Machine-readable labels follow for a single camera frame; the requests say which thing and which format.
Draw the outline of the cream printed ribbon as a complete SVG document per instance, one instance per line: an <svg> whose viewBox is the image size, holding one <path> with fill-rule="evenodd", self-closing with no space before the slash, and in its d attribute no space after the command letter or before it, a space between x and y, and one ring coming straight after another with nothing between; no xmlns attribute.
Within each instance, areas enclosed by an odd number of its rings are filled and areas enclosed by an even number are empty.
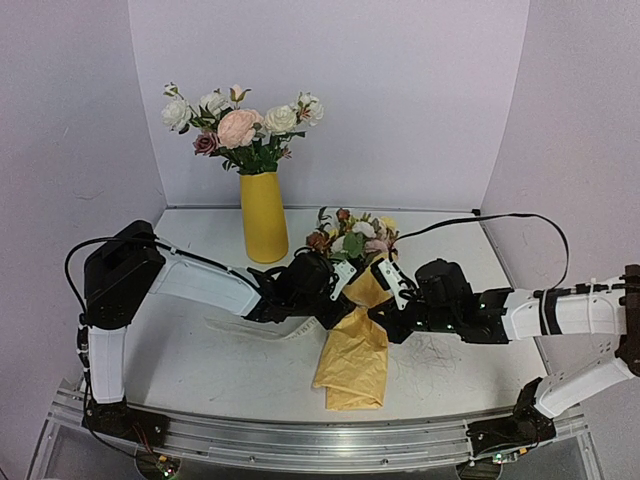
<svg viewBox="0 0 640 480"><path fill-rule="evenodd" d="M285 342L303 337L318 327L314 317L294 317L281 324L258 324L244 320L204 318L205 325L213 331L265 342Z"/></svg>

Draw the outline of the yellow paper bouquet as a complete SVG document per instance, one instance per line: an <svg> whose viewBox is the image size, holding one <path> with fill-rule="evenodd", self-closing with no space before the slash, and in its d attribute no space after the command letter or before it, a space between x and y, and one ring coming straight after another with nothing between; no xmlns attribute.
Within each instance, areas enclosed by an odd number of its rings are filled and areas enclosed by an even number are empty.
<svg viewBox="0 0 640 480"><path fill-rule="evenodd" d="M388 255L397 257L398 236L396 223L389 217L357 216L346 208L331 214L323 207L306 238L307 247L333 264L350 260L357 269L342 290L354 306L329 330L313 381L315 388L325 390L325 408L330 411L374 410L384 405L389 340L368 313L392 295L375 280L371 264Z"/></svg>

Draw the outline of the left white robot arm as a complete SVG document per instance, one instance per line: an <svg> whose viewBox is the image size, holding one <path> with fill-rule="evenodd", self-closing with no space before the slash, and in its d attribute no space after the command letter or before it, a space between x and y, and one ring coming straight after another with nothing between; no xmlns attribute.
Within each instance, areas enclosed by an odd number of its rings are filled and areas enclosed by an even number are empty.
<svg viewBox="0 0 640 480"><path fill-rule="evenodd" d="M305 249L283 267L240 272L217 261L161 243L152 225L136 220L97 245L84 263L77 351L89 399L84 426L91 432L164 442L169 419L128 406L124 350L128 326L149 294L163 294L224 310L256 323L311 316L333 328L352 305L342 291L357 270Z"/></svg>

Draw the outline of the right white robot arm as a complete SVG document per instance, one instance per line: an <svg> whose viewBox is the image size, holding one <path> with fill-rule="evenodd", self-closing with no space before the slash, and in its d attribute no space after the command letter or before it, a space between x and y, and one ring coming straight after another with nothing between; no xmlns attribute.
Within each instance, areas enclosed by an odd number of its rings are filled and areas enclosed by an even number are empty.
<svg viewBox="0 0 640 480"><path fill-rule="evenodd" d="M371 266L375 281L391 299L368 313L392 343L415 332L455 334L463 342L503 345L562 335L615 335L598 358L573 372L536 378L520 391L511 414L476 421L466 430L475 459L498 461L556 436L554 420L570 407L639 375L639 268L620 277L569 288L499 288L473 292L461 267L437 259L421 266L413 280L388 259Z"/></svg>

